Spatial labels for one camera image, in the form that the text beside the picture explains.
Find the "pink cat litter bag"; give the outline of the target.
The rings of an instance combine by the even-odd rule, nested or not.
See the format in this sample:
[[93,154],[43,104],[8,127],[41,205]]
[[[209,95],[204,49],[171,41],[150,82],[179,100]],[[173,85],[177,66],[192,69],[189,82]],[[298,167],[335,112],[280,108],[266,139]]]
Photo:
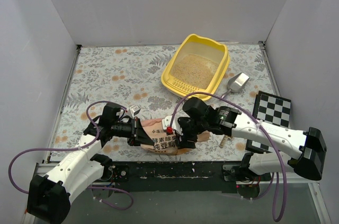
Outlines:
[[161,155],[181,155],[189,152],[191,149],[179,149],[175,144],[175,134],[167,135],[163,131],[162,118],[142,120],[141,125],[146,134],[152,139],[154,145],[141,144],[143,150]]

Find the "gold brown bookmark strip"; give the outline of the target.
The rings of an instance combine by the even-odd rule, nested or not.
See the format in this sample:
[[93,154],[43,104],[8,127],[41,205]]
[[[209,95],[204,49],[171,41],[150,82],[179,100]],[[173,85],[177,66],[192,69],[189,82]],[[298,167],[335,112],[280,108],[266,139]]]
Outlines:
[[219,144],[219,147],[223,148],[226,145],[226,143],[232,139],[233,139],[232,136],[224,136]]

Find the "silver metal scoop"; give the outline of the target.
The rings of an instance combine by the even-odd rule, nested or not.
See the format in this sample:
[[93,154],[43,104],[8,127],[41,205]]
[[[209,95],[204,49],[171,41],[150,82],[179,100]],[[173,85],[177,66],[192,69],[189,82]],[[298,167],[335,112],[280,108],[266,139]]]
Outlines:
[[248,81],[249,81],[249,76],[247,76],[245,73],[239,73],[235,75],[228,81],[227,91],[223,93],[221,98],[225,98],[230,93],[240,92]]

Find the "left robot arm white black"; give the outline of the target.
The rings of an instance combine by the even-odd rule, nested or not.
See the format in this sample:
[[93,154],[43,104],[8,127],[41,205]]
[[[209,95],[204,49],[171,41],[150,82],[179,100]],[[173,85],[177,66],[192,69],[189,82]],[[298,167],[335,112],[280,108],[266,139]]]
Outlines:
[[62,223],[73,201],[93,182],[108,181],[113,161],[99,151],[113,137],[127,138],[128,145],[154,145],[137,118],[140,108],[124,109],[107,102],[102,114],[90,119],[74,150],[44,176],[30,182],[27,212],[49,223]]

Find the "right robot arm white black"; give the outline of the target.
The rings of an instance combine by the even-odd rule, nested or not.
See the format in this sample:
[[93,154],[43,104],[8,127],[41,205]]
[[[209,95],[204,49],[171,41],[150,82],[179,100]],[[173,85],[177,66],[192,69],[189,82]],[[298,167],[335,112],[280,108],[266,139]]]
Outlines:
[[186,117],[171,117],[164,127],[177,133],[179,148],[194,148],[198,135],[208,131],[215,135],[244,138],[273,148],[269,154],[246,154],[240,175],[252,180],[265,173],[294,172],[308,180],[322,179],[327,147],[321,131],[292,130],[255,119],[240,106],[228,102],[216,109],[191,96],[180,101]]

